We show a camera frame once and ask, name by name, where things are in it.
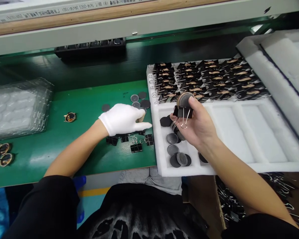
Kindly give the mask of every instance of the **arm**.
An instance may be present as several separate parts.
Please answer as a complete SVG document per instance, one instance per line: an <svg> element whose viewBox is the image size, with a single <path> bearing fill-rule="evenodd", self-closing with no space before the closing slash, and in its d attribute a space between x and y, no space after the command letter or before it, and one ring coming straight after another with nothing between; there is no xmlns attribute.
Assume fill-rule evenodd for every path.
<svg viewBox="0 0 299 239"><path fill-rule="evenodd" d="M193 118L187 129L178 129L206 158L217 175L244 205L247 215L265 213L297 227L285 205L274 190L247 164L233 154L218 138L215 126L204 108L193 97L189 98Z"/></svg>
<svg viewBox="0 0 299 239"><path fill-rule="evenodd" d="M99 119L84 134L68 145L51 163L44 176L73 177L90 156L95 146L105 137L152 127L150 123L135 122L144 114L145 111L142 109L116 104L108 112L101 114Z"/></svg>
<svg viewBox="0 0 299 239"><path fill-rule="evenodd" d="M95 146L109 134L101 120L97 120L84 134L74 140L51 163L45 173L73 177L82 167Z"/></svg>

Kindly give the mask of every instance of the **pile of binder clips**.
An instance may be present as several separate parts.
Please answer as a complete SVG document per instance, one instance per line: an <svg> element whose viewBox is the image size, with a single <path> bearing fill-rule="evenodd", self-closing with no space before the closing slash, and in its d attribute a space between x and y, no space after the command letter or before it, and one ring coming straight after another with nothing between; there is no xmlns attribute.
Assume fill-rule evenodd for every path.
<svg viewBox="0 0 299 239"><path fill-rule="evenodd" d="M255 100L270 93L243 57L230 60L156 63L150 75L157 103L177 101L190 92L199 102L214 100Z"/></svg>
<svg viewBox="0 0 299 239"><path fill-rule="evenodd" d="M288 209L291 217L299 226L299 215L293 213L294 207L288 201L288 198L292 198L293 196L292 191L299 189L291 182L295 180L286 177L281 172L261 173L259 175L272 187L272 189L280 197L281 201ZM226 185L218 176L216 176L216 185L226 227L229 227L233 222L242 220L246 216L246 213L235 195L232 194L232 192L226 187Z"/></svg>

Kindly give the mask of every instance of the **gloved hand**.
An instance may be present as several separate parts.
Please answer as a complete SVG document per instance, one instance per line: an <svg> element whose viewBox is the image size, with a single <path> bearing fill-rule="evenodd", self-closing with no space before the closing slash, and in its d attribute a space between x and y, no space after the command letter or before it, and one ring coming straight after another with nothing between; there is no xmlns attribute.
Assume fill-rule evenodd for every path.
<svg viewBox="0 0 299 239"><path fill-rule="evenodd" d="M132 133L152 127L151 123L136 123L145 114L145 110L136 109L131 105L116 104L108 112L104 112L99 119L104 124L109 136Z"/></svg>

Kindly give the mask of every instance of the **stacked plastic trays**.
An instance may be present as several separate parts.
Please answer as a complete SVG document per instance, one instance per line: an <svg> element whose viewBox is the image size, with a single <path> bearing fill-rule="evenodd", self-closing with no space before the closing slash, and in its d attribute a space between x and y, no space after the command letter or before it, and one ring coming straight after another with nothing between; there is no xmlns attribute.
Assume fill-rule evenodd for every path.
<svg viewBox="0 0 299 239"><path fill-rule="evenodd" d="M0 140L44 131L52 88L43 78L0 86Z"/></svg>

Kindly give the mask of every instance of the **black round disc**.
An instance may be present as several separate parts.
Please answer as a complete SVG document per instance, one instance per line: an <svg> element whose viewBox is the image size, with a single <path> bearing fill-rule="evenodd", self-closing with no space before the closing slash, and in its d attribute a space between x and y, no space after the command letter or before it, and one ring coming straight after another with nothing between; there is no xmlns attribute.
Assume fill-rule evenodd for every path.
<svg viewBox="0 0 299 239"><path fill-rule="evenodd" d="M143 108L143 107L140 107L140 109L143 109L143 110L145 110L145 113L147 113L147 109L145 109L145 108Z"/></svg>
<svg viewBox="0 0 299 239"><path fill-rule="evenodd" d="M149 100L142 100L141 106L148 109L150 107L150 101Z"/></svg>
<svg viewBox="0 0 299 239"><path fill-rule="evenodd" d="M102 111L103 112L108 112L110 110L110 105L109 104L104 104L102 105Z"/></svg>
<svg viewBox="0 0 299 239"><path fill-rule="evenodd" d="M169 116L162 117L159 121L162 127L170 127L170 125L173 123Z"/></svg>
<svg viewBox="0 0 299 239"><path fill-rule="evenodd" d="M198 152L198 156L199 156L200 161L202 161L203 163L208 163L208 161L204 158L203 155L201 155L201 153Z"/></svg>
<svg viewBox="0 0 299 239"><path fill-rule="evenodd" d="M131 95L131 101L132 102L139 101L139 96L138 95Z"/></svg>
<svg viewBox="0 0 299 239"><path fill-rule="evenodd" d="M177 134L175 133L170 133L166 136L166 140L170 144L176 144L178 142L178 137Z"/></svg>
<svg viewBox="0 0 299 239"><path fill-rule="evenodd" d="M189 156L188 154L185 154L185 155L186 155L187 160L188 160L188 163L187 163L187 165L185 165L185 166L188 167L189 165L192 164L192 159L190 158L190 156Z"/></svg>
<svg viewBox="0 0 299 239"><path fill-rule="evenodd" d="M139 98L140 98L141 100L145 99L145 98L146 98L146 95L147 95L147 94L146 94L146 92L144 92L144 91L138 93L138 96L139 96Z"/></svg>
<svg viewBox="0 0 299 239"><path fill-rule="evenodd" d="M132 106L135 107L135 108L137 108L137 109L139 109L140 106L141 106L141 104L136 101L136 102L133 102Z"/></svg>
<svg viewBox="0 0 299 239"><path fill-rule="evenodd" d="M177 162L182 166L186 166L188 164L187 156L184 153L177 153L176 159Z"/></svg>
<svg viewBox="0 0 299 239"><path fill-rule="evenodd" d="M177 136L179 137L180 140L185 141L185 137L182 135L180 131L177 132Z"/></svg>
<svg viewBox="0 0 299 239"><path fill-rule="evenodd" d="M180 164L177 162L176 154L169 157L169 162L174 168L180 167Z"/></svg>
<svg viewBox="0 0 299 239"><path fill-rule="evenodd" d="M179 148L175 144L171 144L167 147L167 152L169 155L174 155L179 152Z"/></svg>

